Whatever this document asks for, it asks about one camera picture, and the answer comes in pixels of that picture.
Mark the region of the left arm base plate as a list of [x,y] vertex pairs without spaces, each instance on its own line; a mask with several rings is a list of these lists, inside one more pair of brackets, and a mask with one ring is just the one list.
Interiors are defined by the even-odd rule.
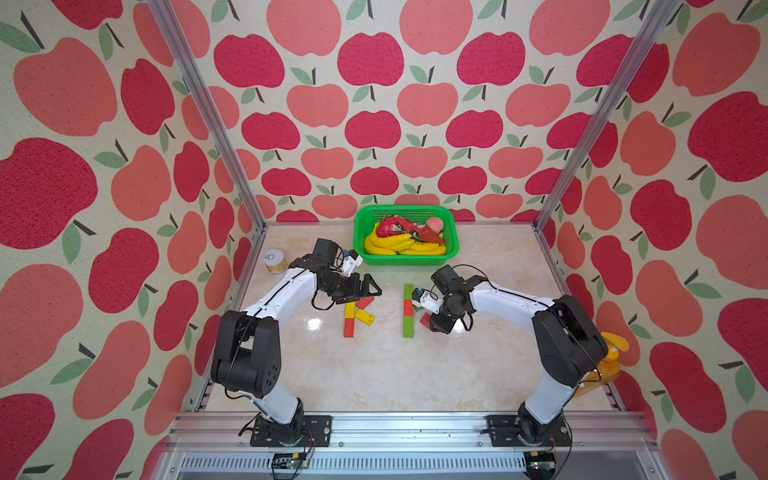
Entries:
[[299,423],[278,424],[258,416],[251,428],[250,445],[261,448],[328,447],[334,417],[304,415]]

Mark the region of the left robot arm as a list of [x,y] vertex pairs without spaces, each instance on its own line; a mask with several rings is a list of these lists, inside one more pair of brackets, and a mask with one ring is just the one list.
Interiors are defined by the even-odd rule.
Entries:
[[256,426],[284,446],[304,439],[304,408],[280,380],[280,324],[306,300],[326,294],[342,305],[373,298],[381,288],[357,268],[363,258],[328,239],[293,260],[278,284],[244,311],[229,310],[219,323],[210,378],[235,399],[247,398],[260,411]]

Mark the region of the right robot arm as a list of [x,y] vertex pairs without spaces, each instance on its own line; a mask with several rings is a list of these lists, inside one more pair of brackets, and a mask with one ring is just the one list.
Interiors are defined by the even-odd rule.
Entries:
[[430,313],[431,331],[449,334],[456,323],[469,331],[473,315],[485,313],[533,335],[543,373],[508,431],[527,446],[553,436],[565,425],[565,406],[609,356],[606,340],[581,302],[571,295],[548,298],[504,289],[485,275],[465,279],[449,265],[431,280],[435,291],[415,288],[411,293],[411,300]]

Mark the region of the yellow block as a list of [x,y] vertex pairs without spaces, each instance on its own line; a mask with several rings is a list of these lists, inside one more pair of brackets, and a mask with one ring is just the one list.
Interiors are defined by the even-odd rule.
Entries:
[[356,304],[354,302],[347,303],[345,305],[345,318],[354,319],[356,313]]
[[369,314],[363,309],[357,309],[354,318],[368,326],[371,326],[376,320],[375,316]]

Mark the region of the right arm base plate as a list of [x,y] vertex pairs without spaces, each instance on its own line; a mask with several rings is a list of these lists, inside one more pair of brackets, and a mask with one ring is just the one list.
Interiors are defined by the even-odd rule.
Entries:
[[551,449],[572,445],[572,435],[562,414],[546,425],[528,415],[488,415],[485,421],[480,433],[489,436],[493,447]]

